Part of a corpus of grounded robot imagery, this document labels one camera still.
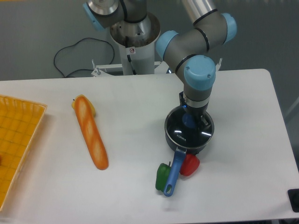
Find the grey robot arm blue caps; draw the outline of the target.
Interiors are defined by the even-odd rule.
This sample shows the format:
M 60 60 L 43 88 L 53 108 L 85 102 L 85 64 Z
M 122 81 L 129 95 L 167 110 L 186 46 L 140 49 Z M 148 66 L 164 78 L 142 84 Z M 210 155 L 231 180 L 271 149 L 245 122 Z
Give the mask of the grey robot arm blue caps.
M 184 85 L 181 106 L 201 124 L 216 73 L 205 53 L 232 40 L 237 25 L 231 15 L 219 13 L 211 0 L 185 0 L 183 5 L 193 24 L 183 35 L 161 33 L 144 0 L 89 0 L 83 8 L 96 30 L 109 29 L 119 46 L 124 75 L 152 74 L 158 54 Z

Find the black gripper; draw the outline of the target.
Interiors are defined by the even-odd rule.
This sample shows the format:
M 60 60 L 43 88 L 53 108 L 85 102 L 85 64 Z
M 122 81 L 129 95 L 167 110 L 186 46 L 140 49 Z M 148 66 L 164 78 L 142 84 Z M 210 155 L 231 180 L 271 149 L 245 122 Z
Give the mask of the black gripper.
M 200 121 L 201 127 L 209 127 L 210 126 L 210 118 L 208 113 L 206 112 L 208 105 L 203 107 L 195 108 L 188 105 L 184 106 L 184 110 L 186 113 L 190 114 L 194 121 Z

